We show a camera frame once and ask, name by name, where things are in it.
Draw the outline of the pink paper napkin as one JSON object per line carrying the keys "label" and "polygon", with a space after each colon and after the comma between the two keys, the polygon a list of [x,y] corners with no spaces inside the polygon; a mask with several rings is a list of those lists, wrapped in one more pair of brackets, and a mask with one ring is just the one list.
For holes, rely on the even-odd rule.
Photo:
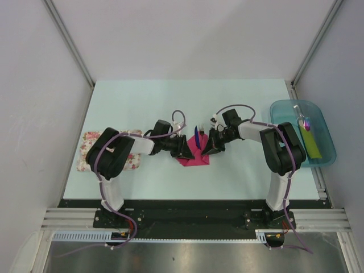
{"label": "pink paper napkin", "polygon": [[[208,142],[208,136],[206,134],[199,136],[200,145],[202,150],[205,148]],[[194,159],[177,159],[177,161],[184,167],[194,167],[194,166],[208,166],[210,164],[209,155],[202,156],[202,150],[198,149],[196,146],[195,138],[191,137],[187,140],[187,145],[194,155]]]}

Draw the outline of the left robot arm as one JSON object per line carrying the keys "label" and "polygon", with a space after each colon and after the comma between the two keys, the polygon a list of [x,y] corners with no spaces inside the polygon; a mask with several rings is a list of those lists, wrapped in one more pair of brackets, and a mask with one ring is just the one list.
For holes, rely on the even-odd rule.
{"label": "left robot arm", "polygon": [[125,212],[120,210],[124,199],[118,193],[118,183],[114,179],[123,171],[129,155],[155,155],[167,151],[172,158],[195,158],[186,136],[179,133],[182,128],[182,125],[161,119],[144,135],[120,133],[108,127],[92,145],[86,155],[86,163],[99,180],[101,204],[108,210],[105,219],[111,226],[120,227],[126,220]]}

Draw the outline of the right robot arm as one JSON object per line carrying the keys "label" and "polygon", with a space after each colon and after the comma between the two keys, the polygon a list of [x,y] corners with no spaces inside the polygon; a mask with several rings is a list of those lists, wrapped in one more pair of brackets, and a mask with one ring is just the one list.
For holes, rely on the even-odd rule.
{"label": "right robot arm", "polygon": [[225,144],[237,139],[253,140],[263,147],[264,158],[271,170],[271,181],[262,221],[268,228],[276,228],[283,219],[289,219],[289,194],[294,173],[306,160],[305,149],[289,122],[278,125],[255,122],[253,118],[242,120],[235,109],[222,113],[224,125],[217,121],[217,114],[211,119],[207,144],[203,155],[225,151]]}

